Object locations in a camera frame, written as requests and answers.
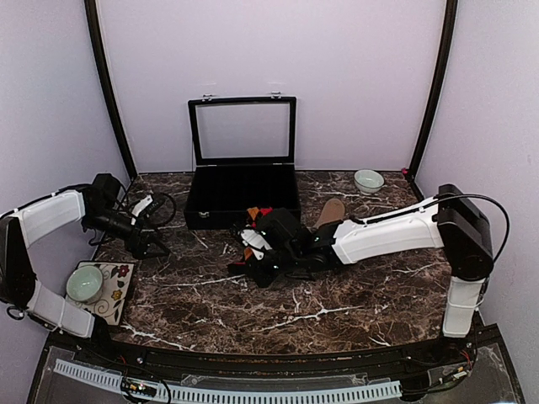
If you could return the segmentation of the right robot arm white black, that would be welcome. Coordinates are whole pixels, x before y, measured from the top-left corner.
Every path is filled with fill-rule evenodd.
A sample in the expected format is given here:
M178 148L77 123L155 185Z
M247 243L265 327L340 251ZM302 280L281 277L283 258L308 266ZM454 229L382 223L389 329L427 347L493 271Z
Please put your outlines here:
M408 250L442 250L451 280L443 336L430 345L430 358L447 365L462 351L461 338L471 329L483 286L501 254L493 250L489 220L476 200L502 206L488 196L464 194L444 184L435 196L415 205L363 219L339 219L316 231L290 211L275 209L257 215L239 236L253 251L248 273L260 287L294 268L317 272Z

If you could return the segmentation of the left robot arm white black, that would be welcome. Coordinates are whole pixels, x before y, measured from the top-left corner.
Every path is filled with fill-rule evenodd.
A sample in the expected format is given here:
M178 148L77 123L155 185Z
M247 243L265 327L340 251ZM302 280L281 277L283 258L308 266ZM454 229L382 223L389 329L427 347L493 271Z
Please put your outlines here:
M119 359L106 320L70 303L38 272L67 273L75 262L69 249L83 250L80 241L67 239L75 225L121 240L137 260L169 255L144 216L150 205L128 211L120 202L121 187L112 174L99 173L92 183L66 186L1 216L1 301L52 331L87 339L85 351L101 367Z

